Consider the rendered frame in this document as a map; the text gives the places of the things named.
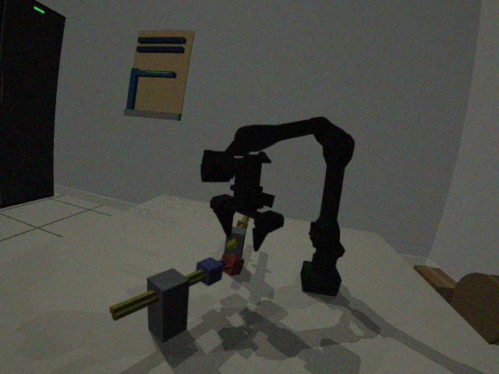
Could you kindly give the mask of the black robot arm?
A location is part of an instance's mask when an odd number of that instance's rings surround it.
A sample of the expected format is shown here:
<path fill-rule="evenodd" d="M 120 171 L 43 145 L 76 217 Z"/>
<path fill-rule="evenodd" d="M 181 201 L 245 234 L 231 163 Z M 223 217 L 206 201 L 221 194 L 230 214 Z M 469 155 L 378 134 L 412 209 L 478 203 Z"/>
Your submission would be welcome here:
<path fill-rule="evenodd" d="M 340 243 L 337 217 L 344 170 L 355 149 L 354 139 L 345 130 L 324 117 L 280 125 L 244 125 L 237 129 L 234 140 L 225 151 L 203 151 L 201 178 L 202 182 L 229 182 L 235 176 L 235 182 L 241 184 L 260 184 L 262 163 L 271 163 L 266 153 L 260 150 L 281 140 L 310 134 L 323 146 L 327 165 L 320 216 L 310 224 L 310 241 L 316 248 L 311 267 L 313 274 L 333 277 L 337 261 L 345 252 Z M 248 154 L 251 151 L 260 152 Z"/>

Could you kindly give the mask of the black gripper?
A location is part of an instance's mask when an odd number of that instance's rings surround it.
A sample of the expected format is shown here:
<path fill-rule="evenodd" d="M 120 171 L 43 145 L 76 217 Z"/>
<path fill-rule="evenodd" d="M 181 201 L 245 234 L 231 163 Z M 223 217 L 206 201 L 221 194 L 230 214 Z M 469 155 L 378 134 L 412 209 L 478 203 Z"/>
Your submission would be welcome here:
<path fill-rule="evenodd" d="M 227 194 L 214 196 L 210 201 L 210 208 L 219 220 L 226 237 L 232 233 L 232 221 L 235 212 L 254 219 L 253 248 L 258 251 L 269 232 L 283 226 L 284 217 L 274 211 L 258 212 L 259 192 L 263 191 L 260 184 L 246 185 L 235 182 L 230 185 L 234 195 Z"/>

